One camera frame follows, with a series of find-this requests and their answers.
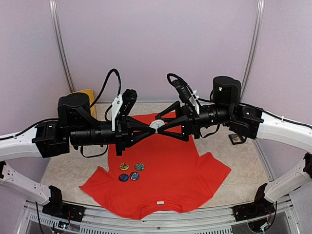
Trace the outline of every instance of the red shirt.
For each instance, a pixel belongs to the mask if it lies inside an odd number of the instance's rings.
[[[155,114],[136,116],[151,123]],[[184,142],[154,134],[116,156],[115,146],[109,147],[109,172],[98,167],[80,188],[102,207],[125,218],[142,219],[156,212],[192,211],[210,198],[231,169],[216,160],[211,153],[199,157],[193,138]],[[122,171],[119,166],[128,163]],[[138,172],[135,164],[143,163]],[[121,174],[138,172],[138,180],[121,182]]]

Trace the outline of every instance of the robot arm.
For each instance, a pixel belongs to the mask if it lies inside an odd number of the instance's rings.
[[[115,144],[117,155],[155,133],[154,128],[127,116],[137,99],[126,90],[112,103],[112,121],[91,116],[89,96],[73,93],[58,101],[58,119],[44,121],[23,134],[0,136],[0,185],[16,189],[43,205],[43,212],[74,221],[82,220],[84,207],[62,201],[61,190],[37,183],[11,168],[5,161],[20,157],[53,157],[85,145]]]
[[[261,108],[240,103],[241,84],[230,77],[214,78],[211,100],[202,99],[211,102],[210,105],[200,105],[196,101],[200,100],[195,95],[196,92],[193,92],[182,78],[177,75],[173,77],[176,79],[170,81],[170,84],[176,88],[184,105],[180,106],[180,102],[176,101],[156,116],[164,122],[157,129],[157,133],[188,141],[189,135],[193,135],[195,139],[203,137],[200,133],[201,128],[222,124],[239,136],[244,136],[242,142],[246,138],[268,139],[307,152],[289,172],[273,182],[260,186],[253,203],[235,206],[234,214],[237,221],[267,215],[269,212],[273,213],[273,204],[279,198],[312,181],[312,126],[284,119]],[[165,118],[164,116],[171,111],[175,111],[176,117]],[[176,126],[181,127],[181,133],[170,132],[170,128]]]

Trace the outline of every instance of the beige table surface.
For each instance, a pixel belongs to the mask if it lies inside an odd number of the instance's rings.
[[[168,107],[169,103],[138,103],[133,107],[130,115],[158,113]],[[104,120],[104,112],[108,104],[97,104],[97,118]],[[215,127],[202,130],[203,134],[214,131]],[[223,182],[214,197],[202,207],[215,207],[248,202],[254,199],[257,188],[268,182],[263,165],[255,150],[252,140],[246,143],[232,145],[228,128],[220,130],[208,137],[195,140],[199,155],[211,152],[213,156],[229,166],[232,171]],[[85,147],[86,155],[100,153],[103,149],[98,146]],[[87,179],[94,173],[98,166],[109,170],[107,154],[98,158],[83,158],[80,151],[71,147],[69,154],[54,157],[49,162],[42,183],[54,185],[62,190],[63,199],[86,205],[97,204],[92,197],[80,190]]]

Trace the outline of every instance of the yellow object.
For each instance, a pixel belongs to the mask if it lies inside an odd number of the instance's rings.
[[[93,90],[91,90],[91,89],[84,89],[84,90],[76,91],[74,93],[87,94],[89,96],[89,99],[90,99],[90,105],[94,101],[94,94],[93,94]],[[96,106],[95,105],[93,107],[91,107],[91,115],[92,115],[92,117],[97,118],[97,112],[96,112]]]

